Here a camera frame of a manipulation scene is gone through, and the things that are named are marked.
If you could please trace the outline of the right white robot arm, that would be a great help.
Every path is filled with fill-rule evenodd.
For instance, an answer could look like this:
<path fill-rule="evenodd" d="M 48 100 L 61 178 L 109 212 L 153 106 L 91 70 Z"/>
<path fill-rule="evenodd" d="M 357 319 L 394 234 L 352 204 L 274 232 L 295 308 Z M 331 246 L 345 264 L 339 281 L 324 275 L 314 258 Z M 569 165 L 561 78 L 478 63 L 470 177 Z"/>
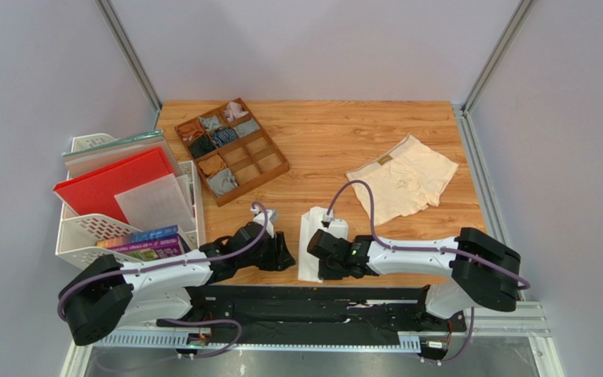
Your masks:
<path fill-rule="evenodd" d="M 439 319 L 471 307 L 513 312 L 519 290 L 527 286 L 519 276 L 521 256 L 475 228 L 428 241 L 378 241 L 373 236 L 348 241 L 319 228 L 304 245 L 320 280 L 392 273 L 446 278 L 425 288 L 419 298 L 424 312 Z"/>

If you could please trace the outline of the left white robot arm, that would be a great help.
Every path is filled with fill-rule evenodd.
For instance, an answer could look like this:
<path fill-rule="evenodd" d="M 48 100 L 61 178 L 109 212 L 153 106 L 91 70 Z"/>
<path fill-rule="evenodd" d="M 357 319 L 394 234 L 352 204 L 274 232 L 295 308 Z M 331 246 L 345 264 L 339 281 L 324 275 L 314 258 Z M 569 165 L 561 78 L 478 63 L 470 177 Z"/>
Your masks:
<path fill-rule="evenodd" d="M 250 221 L 183 255 L 149 262 L 119 262 L 101 255 L 58 295 L 57 312 L 78 346 L 116 328 L 147 321 L 180 320 L 192 311 L 188 288 L 228 280 L 254 266 L 281 272 L 294 266 L 283 232 Z"/>

